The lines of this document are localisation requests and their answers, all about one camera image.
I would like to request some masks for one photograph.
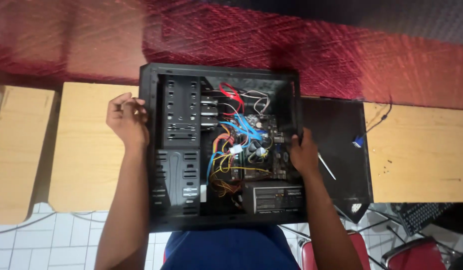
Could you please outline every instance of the wooden desk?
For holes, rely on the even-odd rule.
[[[389,105],[363,106],[369,127]],[[463,202],[463,110],[393,105],[367,140],[374,202]]]
[[[109,209],[124,148],[106,109],[125,92],[138,87],[65,83],[49,194],[56,211]],[[384,109],[364,103],[368,125]],[[395,105],[368,147],[375,202],[463,201],[463,111]]]
[[[42,150],[56,100],[54,91],[0,85],[0,224],[21,223],[33,210],[34,190],[51,170],[42,165],[52,151]]]
[[[48,203],[58,212],[108,210],[123,159],[106,125],[108,101],[137,86],[65,83]]]

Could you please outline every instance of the red carpet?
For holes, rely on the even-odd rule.
[[[463,45],[189,0],[104,2],[0,1],[0,71],[46,85],[137,84],[146,62],[287,68],[306,95],[463,109]]]

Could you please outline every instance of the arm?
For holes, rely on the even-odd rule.
[[[148,248],[149,203],[144,101],[126,93],[108,104],[107,124],[125,144],[115,197],[103,228],[95,269],[143,269]]]
[[[338,217],[318,170],[318,150],[309,129],[292,137],[291,162],[303,177],[313,252],[319,270],[362,270],[358,253]]]

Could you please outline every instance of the white tile floor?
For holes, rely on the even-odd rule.
[[[23,224],[47,216],[53,209],[48,204],[37,204],[32,217]],[[105,221],[107,212],[82,214],[79,217]],[[344,222],[345,228],[360,230],[369,224],[383,220],[367,212],[359,224]],[[400,226],[390,224],[406,241],[417,237],[406,237]],[[308,224],[286,224],[285,226],[309,235]],[[16,228],[16,225],[0,225],[0,231]],[[92,270],[95,266],[96,250],[103,223],[83,220],[71,214],[60,213],[26,228],[0,234],[0,270]],[[298,254],[299,238],[284,231],[295,257]],[[424,234],[435,237],[445,245],[463,252],[463,235],[441,228],[427,227]],[[151,233],[145,270],[158,270],[163,264],[163,253],[170,232]],[[362,232],[365,244],[377,261],[381,256],[401,242],[386,230],[386,224]],[[373,263],[373,270],[379,270]]]

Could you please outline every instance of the blue shirt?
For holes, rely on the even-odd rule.
[[[176,231],[168,240],[165,257],[162,270],[299,269],[278,226]]]

